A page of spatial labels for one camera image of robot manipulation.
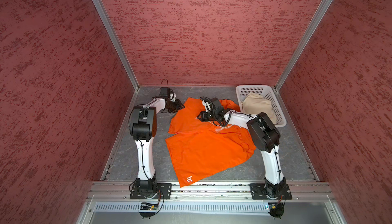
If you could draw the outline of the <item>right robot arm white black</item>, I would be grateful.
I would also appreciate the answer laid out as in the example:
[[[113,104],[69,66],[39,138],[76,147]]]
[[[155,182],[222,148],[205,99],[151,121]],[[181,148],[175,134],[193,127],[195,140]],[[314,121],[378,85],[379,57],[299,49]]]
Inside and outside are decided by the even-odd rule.
[[[220,114],[202,111],[198,115],[198,120],[212,122],[222,128],[234,125],[247,129],[263,158],[265,185],[262,192],[269,199],[277,199],[287,193],[288,185],[279,159],[280,133],[267,114],[250,115],[229,109]]]

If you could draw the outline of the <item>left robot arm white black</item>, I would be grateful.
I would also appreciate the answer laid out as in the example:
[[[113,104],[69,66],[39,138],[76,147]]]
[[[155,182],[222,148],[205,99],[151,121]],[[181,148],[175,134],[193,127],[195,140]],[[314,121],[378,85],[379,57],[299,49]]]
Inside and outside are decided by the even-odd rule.
[[[134,106],[128,121],[129,132],[138,153],[138,174],[133,183],[134,191],[152,199],[158,193],[156,171],[153,164],[153,141],[157,133],[157,114],[161,111],[176,113],[183,109],[177,98],[154,97],[147,104]]]

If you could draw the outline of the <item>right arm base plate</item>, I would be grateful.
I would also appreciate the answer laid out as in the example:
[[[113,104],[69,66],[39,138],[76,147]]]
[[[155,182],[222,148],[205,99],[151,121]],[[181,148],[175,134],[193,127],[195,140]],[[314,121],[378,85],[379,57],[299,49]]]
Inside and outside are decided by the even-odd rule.
[[[287,184],[283,186],[280,193],[277,194],[277,197],[270,197],[267,195],[267,191],[264,183],[251,183],[249,184],[249,187],[253,200],[278,201],[280,199],[282,200],[293,199],[291,190]]]

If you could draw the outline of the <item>white plastic laundry basket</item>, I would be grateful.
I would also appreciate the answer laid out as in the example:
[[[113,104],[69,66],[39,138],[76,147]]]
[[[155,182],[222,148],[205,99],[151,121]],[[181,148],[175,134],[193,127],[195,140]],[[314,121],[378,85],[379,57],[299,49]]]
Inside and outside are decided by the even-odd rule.
[[[274,90],[272,87],[267,85],[240,85],[236,87],[236,96],[241,112],[243,112],[242,103],[246,99],[249,93],[255,93],[261,95],[263,96],[263,98],[271,102],[272,110],[277,118],[277,123],[275,124],[277,128],[284,127],[287,125],[286,118],[276,98]]]

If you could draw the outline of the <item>orange shorts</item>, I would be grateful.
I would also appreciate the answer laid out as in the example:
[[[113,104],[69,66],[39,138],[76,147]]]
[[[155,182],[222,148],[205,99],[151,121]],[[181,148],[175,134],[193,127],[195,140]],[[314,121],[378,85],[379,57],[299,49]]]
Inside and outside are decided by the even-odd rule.
[[[236,167],[256,151],[247,129],[201,122],[197,117],[204,110],[201,100],[188,98],[170,122],[165,141],[181,187]]]

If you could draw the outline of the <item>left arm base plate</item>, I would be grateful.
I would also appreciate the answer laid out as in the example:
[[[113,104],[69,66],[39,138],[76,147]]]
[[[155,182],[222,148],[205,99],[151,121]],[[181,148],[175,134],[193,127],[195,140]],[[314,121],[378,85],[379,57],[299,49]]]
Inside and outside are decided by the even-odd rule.
[[[148,194],[146,196],[144,193],[142,193],[141,190],[139,190],[136,186],[136,184],[133,184],[131,187],[130,191],[130,199],[165,199],[168,200],[170,199],[171,196],[171,189],[172,189],[172,183],[157,183],[156,184],[156,191],[154,194]]]

